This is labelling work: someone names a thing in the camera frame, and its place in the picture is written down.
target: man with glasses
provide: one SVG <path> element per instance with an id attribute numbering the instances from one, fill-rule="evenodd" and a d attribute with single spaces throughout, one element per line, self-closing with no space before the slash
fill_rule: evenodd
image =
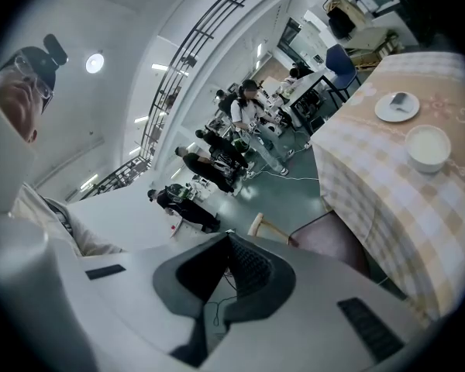
<path id="1" fill-rule="evenodd" d="M 28 46 L 14 53 L 0 69 L 0 109 L 29 143 L 35 141 L 38 120 L 52 100 L 55 72 L 67 62 L 53 35 L 43 42 L 48 53 Z M 118 246 L 101 243 L 64 205 L 42 198 L 27 184 L 15 200 L 12 215 L 36 223 L 50 237 L 69 242 L 78 256 L 122 252 Z"/>

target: table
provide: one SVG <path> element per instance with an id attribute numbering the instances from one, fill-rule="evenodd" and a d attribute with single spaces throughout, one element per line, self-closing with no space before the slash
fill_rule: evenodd
<path id="1" fill-rule="evenodd" d="M 302 82 L 294 89 L 294 91 L 289 96 L 289 101 L 284 104 L 284 106 L 291 107 L 294 115 L 300 120 L 303 127 L 306 129 L 309 135 L 313 134 L 312 126 L 310 123 L 305 119 L 305 117 L 298 111 L 296 108 L 296 104 L 305 96 L 305 94 L 313 89 L 318 83 L 324 81 L 335 93 L 339 96 L 339 98 L 344 102 L 346 102 L 346 98 L 343 97 L 341 92 L 334 87 L 334 84 L 329 81 L 329 79 L 325 75 L 326 71 L 318 71 L 316 73 L 310 73 L 308 76 L 304 76 L 302 78 Z"/>
<path id="2" fill-rule="evenodd" d="M 418 115 L 387 123 L 374 106 L 392 91 L 418 97 Z M 407 163 L 404 141 L 419 124 L 443 129 L 450 159 L 437 174 Z M 321 196 L 408 300 L 430 319 L 465 293 L 465 60 L 407 53 L 382 60 L 311 138 Z"/>

